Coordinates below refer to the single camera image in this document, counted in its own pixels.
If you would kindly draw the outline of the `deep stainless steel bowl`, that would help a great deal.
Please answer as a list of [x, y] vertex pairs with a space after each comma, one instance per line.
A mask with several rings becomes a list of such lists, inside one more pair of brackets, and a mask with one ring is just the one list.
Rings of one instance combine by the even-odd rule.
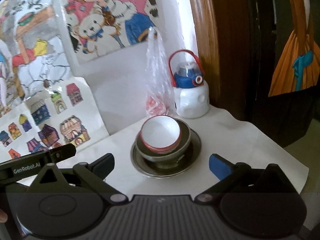
[[182, 156], [191, 143], [191, 129], [182, 120], [166, 115], [148, 118], [134, 142], [138, 154], [153, 163]]

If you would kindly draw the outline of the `white bowl red rim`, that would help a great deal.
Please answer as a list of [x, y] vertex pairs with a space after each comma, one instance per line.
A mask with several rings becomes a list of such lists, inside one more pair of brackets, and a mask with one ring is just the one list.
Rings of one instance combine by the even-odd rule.
[[167, 115], [158, 115], [144, 122], [139, 137], [143, 145], [151, 152], [167, 154], [178, 147], [182, 132], [174, 118]]

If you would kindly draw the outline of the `shallow stainless steel plate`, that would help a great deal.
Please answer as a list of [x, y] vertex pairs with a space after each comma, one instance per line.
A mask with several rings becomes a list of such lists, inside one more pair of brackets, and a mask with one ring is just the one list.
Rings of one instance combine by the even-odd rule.
[[137, 146], [132, 146], [130, 151], [131, 163], [134, 168], [148, 177], [169, 178], [188, 170], [197, 160], [202, 150], [200, 136], [191, 129], [191, 142], [181, 157], [173, 161], [153, 163], [144, 159], [139, 153]]

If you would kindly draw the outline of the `houses drawing paper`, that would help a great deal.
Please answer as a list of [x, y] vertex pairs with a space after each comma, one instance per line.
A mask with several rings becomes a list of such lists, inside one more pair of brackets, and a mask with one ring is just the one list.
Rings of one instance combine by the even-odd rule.
[[72, 77], [1, 117], [1, 161], [65, 144], [81, 151], [108, 135], [89, 85]]

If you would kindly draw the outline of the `white blue water bottle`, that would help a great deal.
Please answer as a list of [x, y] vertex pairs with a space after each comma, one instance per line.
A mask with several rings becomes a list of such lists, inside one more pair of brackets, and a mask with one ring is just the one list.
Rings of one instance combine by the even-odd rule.
[[194, 60], [179, 63], [176, 72], [173, 72], [171, 66], [169, 66], [171, 83], [174, 88], [176, 113], [186, 119], [200, 118], [210, 108], [209, 86], [203, 77], [204, 70], [198, 56], [187, 49], [172, 53], [168, 63], [171, 63], [178, 53], [187, 53]]

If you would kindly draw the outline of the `clear plastic bag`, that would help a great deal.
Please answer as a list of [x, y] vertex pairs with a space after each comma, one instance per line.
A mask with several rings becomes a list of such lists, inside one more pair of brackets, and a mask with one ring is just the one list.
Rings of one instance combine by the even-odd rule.
[[146, 59], [146, 116], [172, 116], [175, 113], [174, 90], [162, 36], [156, 27], [149, 28]]

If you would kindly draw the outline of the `large coloured figure drawing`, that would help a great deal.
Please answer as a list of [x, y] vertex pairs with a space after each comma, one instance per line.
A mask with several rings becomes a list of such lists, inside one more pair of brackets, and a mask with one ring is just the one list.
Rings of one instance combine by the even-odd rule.
[[1, 115], [71, 76], [53, 0], [1, 0]]

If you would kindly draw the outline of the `orange dress figure painting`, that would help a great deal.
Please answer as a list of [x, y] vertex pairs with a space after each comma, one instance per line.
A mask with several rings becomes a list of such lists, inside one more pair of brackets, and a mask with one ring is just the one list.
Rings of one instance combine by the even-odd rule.
[[290, 0], [290, 6], [293, 31], [274, 70], [269, 97], [313, 87], [319, 78], [310, 0]]

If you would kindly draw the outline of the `girl with dog drawing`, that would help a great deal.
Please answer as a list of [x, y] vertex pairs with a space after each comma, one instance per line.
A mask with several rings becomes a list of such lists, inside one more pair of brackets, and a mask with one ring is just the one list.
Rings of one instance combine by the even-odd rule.
[[79, 64], [148, 39], [162, 27], [156, 0], [60, 0]]

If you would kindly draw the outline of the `brown wooden door frame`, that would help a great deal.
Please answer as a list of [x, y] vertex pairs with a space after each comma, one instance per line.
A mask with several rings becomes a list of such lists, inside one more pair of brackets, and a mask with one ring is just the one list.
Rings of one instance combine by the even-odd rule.
[[221, 73], [213, 0], [190, 0], [190, 5], [197, 51], [204, 69], [204, 78], [209, 85], [210, 103], [218, 107], [221, 101]]

